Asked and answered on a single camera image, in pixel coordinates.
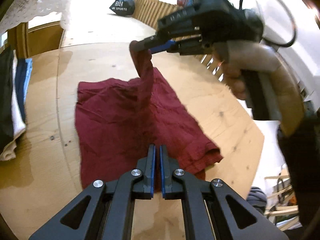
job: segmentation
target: black cable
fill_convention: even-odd
[[[284,2],[282,0],[277,0],[277,1],[281,4],[281,6],[284,8],[285,12],[287,13],[287,15],[290,18],[290,21],[292,24],[292,29],[293,29],[293,37],[292,37],[291,41],[284,43],[284,44],[276,43],[274,41],[269,40],[268,38],[263,38],[263,39],[267,42],[270,42],[271,44],[273,44],[275,46],[288,48],[288,47],[292,46],[297,39],[297,26],[296,26],[294,17],[292,15],[292,13],[290,12],[290,10],[288,9],[288,7],[284,4]],[[243,0],[240,0],[239,1],[239,9],[240,10],[242,9],[242,3],[243,3]]]

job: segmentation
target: black garment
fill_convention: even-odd
[[[11,114],[13,51],[5,49],[0,54],[0,154],[13,141]]]
[[[25,114],[24,103],[23,103],[23,94],[24,94],[23,86],[26,80],[26,74],[27,74],[26,60],[24,58],[18,59],[17,71],[16,71],[16,77],[15,77],[15,88],[16,88],[18,106],[19,106],[19,110],[20,110],[23,122],[26,121],[26,114]]]
[[[316,116],[305,118],[290,138],[278,130],[279,147],[288,166],[299,206],[299,220],[303,226],[285,231],[291,240],[301,238],[320,206],[320,148],[315,133],[319,122]],[[320,223],[307,239],[320,239]]]

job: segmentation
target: clothes pile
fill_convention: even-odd
[[[25,101],[32,59],[17,59],[15,50],[0,54],[0,161],[16,157],[16,140],[26,130]]]
[[[131,51],[131,56],[139,78],[79,83],[75,125],[82,187],[134,169],[150,143],[157,149],[165,144],[182,169],[204,179],[204,169],[222,159],[218,147],[153,67],[150,51]]]

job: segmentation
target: white logo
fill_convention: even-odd
[[[123,5],[123,2],[118,2],[118,1],[116,1],[116,4],[115,4],[116,6],[120,6],[120,7],[122,7],[122,5]]]

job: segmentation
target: triangular cutout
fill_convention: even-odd
[[[227,195],[226,200],[239,229],[244,229],[257,222],[257,219],[233,197]]]
[[[78,229],[90,200],[91,196],[86,196],[78,205],[71,209],[70,212],[60,220],[60,222],[74,230]]]

